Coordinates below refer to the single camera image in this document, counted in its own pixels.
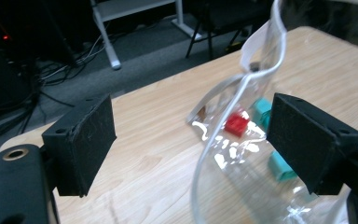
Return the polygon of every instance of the light wood tabletop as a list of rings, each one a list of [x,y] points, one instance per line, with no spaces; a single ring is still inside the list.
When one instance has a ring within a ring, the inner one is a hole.
[[[186,116],[215,84],[241,73],[240,52],[115,98],[117,140],[89,195],[60,197],[62,223],[191,223],[190,187],[204,144]],[[302,98],[358,130],[358,47],[311,28],[290,31],[274,90]],[[49,125],[1,149],[42,146]]]

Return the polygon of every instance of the teal block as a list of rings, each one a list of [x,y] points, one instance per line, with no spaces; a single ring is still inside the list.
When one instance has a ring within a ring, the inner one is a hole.
[[[274,174],[275,180],[278,182],[297,177],[295,171],[293,171],[289,164],[286,163],[283,157],[276,150],[274,150],[269,157],[268,168]]]
[[[267,129],[272,104],[266,98],[260,98],[254,103],[253,108],[255,112],[252,121],[256,125],[263,126]]]

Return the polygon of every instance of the transparent plastic bag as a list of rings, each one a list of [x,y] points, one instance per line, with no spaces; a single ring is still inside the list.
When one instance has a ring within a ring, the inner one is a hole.
[[[280,4],[274,2],[271,19],[243,45],[245,72],[212,88],[186,118],[205,142],[191,190],[197,223],[346,221],[345,202],[340,198],[309,194],[298,177],[277,181],[269,169],[274,148],[266,140],[265,126],[255,119],[255,104],[266,94],[284,58],[286,30]],[[259,69],[253,72],[250,61],[259,49]],[[246,123],[241,125],[244,129],[230,130],[232,119]]]

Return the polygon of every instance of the black chair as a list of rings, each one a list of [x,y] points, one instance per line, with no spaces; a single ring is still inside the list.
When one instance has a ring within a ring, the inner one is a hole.
[[[237,31],[229,42],[231,46],[245,27],[252,25],[252,33],[264,24],[269,19],[272,6],[270,0],[192,0],[186,3],[188,12],[198,21],[186,58],[195,43],[208,40],[210,59],[213,59],[213,37]],[[196,39],[201,26],[207,37]]]

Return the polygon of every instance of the red block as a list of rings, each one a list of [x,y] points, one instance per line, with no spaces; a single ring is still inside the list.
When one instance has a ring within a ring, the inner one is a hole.
[[[249,120],[243,118],[241,114],[231,114],[226,121],[225,131],[228,133],[232,133],[238,137],[242,137],[242,134],[245,132],[248,122]]]

